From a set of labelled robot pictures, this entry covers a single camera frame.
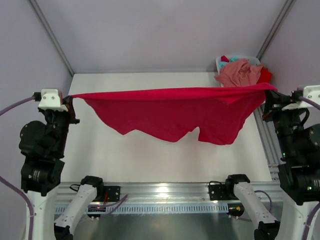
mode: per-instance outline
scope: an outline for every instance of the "metal extrusion frame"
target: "metal extrusion frame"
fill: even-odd
[[[259,107],[255,112],[255,120],[259,130],[261,142],[269,166],[269,171],[272,181],[270,182],[253,182],[254,190],[262,190],[268,193],[273,202],[282,202],[282,190],[278,177],[278,164],[281,163],[281,151],[275,134],[275,129],[272,123],[262,121],[263,107]],[[71,202],[76,195],[74,191],[69,189],[71,184],[77,182],[62,182],[59,185],[56,199],[56,214],[60,214],[63,209]],[[151,207],[169,206],[169,213],[177,212],[181,206],[190,206],[186,211],[185,208],[179,208],[179,213],[207,213],[208,208],[203,206],[211,206],[211,212],[216,213],[219,208],[212,206],[221,206],[224,208],[226,204],[239,203],[239,200],[212,202],[210,200],[208,183],[207,182],[181,182],[181,183],[134,183],[134,182],[106,182],[108,186],[120,186],[120,198],[128,195],[124,209],[119,210],[118,214],[146,214],[146,209],[149,213],[159,214],[160,210]],[[263,194],[258,193],[259,198],[263,203],[269,202],[269,199]]]

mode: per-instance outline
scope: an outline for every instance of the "teal cloth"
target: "teal cloth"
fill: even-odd
[[[229,62],[226,62],[226,61],[221,61],[219,63],[219,69],[222,69],[225,65],[227,65],[228,63],[232,63],[232,62],[235,62],[235,61],[238,61],[239,58],[237,58],[236,56],[232,56],[230,59],[229,59]]]

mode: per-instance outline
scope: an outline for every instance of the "black cable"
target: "black cable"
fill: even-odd
[[[209,182],[209,185],[211,185],[211,183],[216,183],[216,184],[222,185],[222,182],[220,182],[220,181],[210,181],[210,182]]]
[[[70,188],[72,191],[78,192],[78,190],[79,190],[79,188],[80,188],[80,184],[72,184],[69,188]]]

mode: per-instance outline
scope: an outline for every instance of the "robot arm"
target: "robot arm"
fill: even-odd
[[[21,188],[34,207],[34,216],[27,214],[26,229],[33,232],[26,240],[72,240],[75,228],[96,197],[103,195],[102,178],[87,176],[81,181],[76,197],[55,222],[55,203],[64,162],[69,124],[77,124],[70,97],[62,98],[56,89],[35,93],[38,109],[46,124],[32,121],[20,133],[19,148],[25,155],[21,169]]]
[[[304,129],[309,117],[301,97],[320,103],[320,85],[307,86],[292,96],[266,91],[263,120],[273,121],[282,151],[279,180],[283,190],[281,224],[266,210],[243,175],[230,175],[227,191],[247,210],[255,240],[310,240],[320,209],[320,124]]]

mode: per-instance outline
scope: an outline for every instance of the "white basket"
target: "white basket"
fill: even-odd
[[[225,55],[228,59],[230,59],[231,57],[236,57],[238,59],[248,59],[250,66],[252,65],[259,65],[260,61],[258,58],[254,57],[254,56],[237,56],[237,55]],[[219,64],[221,62],[221,56],[217,57],[215,59],[215,63],[216,63],[216,69],[218,71],[218,75],[220,74],[220,69],[219,69]]]

